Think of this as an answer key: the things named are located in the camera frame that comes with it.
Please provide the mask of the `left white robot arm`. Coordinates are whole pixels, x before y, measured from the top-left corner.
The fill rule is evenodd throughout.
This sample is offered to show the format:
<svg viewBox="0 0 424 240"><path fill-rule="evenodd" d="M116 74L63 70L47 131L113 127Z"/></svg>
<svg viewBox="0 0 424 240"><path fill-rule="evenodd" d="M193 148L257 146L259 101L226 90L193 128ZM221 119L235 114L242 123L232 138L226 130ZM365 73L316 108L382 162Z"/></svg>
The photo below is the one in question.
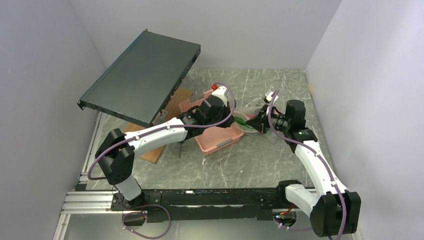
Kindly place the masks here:
<svg viewBox="0 0 424 240"><path fill-rule="evenodd" d="M124 204L137 210L143 205L144 196L132 175L135 158L167 144L197 137L212 127L228 128L234 122L234 109L229 102L210 95L200 105L162 124L127 133L114 129L98 148L95 163L107 182L121 192Z"/></svg>

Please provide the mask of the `clear zip top bag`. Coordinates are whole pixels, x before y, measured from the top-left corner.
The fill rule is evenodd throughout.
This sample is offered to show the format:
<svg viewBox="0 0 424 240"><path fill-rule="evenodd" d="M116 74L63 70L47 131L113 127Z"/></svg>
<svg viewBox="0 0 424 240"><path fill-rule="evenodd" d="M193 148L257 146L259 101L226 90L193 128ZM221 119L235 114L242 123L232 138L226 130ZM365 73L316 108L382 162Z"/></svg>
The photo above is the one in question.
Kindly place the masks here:
<svg viewBox="0 0 424 240"><path fill-rule="evenodd" d="M270 111L271 123L269 123L269 109L268 103L242 107L233 112L233 117L238 128L248 136L267 139L269 142L274 143L278 136L271 130L271 127L276 131L281 131L284 128L286 117L273 106Z"/></svg>

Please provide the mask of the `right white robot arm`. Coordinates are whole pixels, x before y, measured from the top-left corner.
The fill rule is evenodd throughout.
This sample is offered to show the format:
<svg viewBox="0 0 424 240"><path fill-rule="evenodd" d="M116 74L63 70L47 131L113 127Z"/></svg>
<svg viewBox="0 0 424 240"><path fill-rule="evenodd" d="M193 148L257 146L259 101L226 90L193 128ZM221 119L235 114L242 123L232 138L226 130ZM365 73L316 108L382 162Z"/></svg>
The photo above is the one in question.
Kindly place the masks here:
<svg viewBox="0 0 424 240"><path fill-rule="evenodd" d="M258 114L246 124L261 134L272 131L284 139L305 167L315 189L315 193L310 192L298 180L281 181L275 194L276 203L282 208L293 204L302 210L318 237L340 239L342 235L354 234L362 200L330 168L315 133L306 126L304 102L289 100L284 113L274 106L273 100L264 102Z"/></svg>

